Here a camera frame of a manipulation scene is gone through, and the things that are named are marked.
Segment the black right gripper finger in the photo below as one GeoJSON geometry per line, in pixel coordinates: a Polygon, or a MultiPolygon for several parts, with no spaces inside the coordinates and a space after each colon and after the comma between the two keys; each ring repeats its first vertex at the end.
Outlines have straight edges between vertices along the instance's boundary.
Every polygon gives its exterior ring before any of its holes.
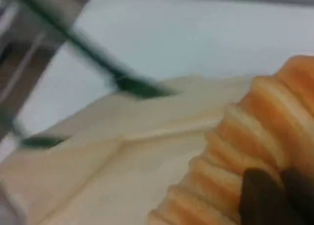
{"type": "Polygon", "coordinates": [[[280,173],[287,199],[306,225],[314,224],[314,182],[296,168],[280,173]]]}
{"type": "Polygon", "coordinates": [[[284,191],[265,171],[248,169],[243,174],[239,214],[242,225],[297,225],[298,215],[284,191]]]}

